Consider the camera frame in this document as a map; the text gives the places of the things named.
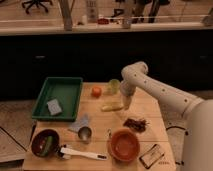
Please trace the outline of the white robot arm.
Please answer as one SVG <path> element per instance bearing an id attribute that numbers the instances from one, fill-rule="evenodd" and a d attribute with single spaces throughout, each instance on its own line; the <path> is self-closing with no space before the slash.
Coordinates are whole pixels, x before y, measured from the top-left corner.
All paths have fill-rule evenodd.
<path id="1" fill-rule="evenodd" d="M 213 99 L 204 100 L 147 75 L 148 66 L 139 61 L 125 66 L 120 92 L 128 109 L 136 88 L 140 88 L 187 120 L 181 171 L 213 171 Z"/>

